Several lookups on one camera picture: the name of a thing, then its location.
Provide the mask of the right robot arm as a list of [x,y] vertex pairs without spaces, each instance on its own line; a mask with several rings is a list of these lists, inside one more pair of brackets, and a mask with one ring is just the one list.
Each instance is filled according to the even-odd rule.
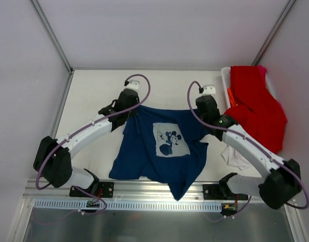
[[220,179],[215,193],[224,199],[236,194],[261,198],[272,209],[279,209],[302,191],[300,167],[294,160],[285,160],[274,154],[250,136],[229,115],[221,115],[213,96],[196,98],[196,118],[218,140],[242,155],[260,174],[260,177],[230,173]]

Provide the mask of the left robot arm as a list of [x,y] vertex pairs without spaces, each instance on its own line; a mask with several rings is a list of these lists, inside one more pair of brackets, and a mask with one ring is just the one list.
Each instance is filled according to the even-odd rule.
[[138,92],[125,88],[118,99],[102,108],[78,130],[56,139],[50,136],[43,138],[33,164],[37,171],[36,188],[44,190],[49,186],[60,188],[69,185],[88,197],[96,195],[98,177],[88,169],[74,167],[72,158],[94,140],[122,126],[138,104]]

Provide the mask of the blue mickey t shirt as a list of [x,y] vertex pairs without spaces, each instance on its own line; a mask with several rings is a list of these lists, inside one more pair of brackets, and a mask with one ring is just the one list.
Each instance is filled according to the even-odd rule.
[[165,183],[178,201],[205,167],[207,134],[190,110],[139,106],[126,122],[109,178]]

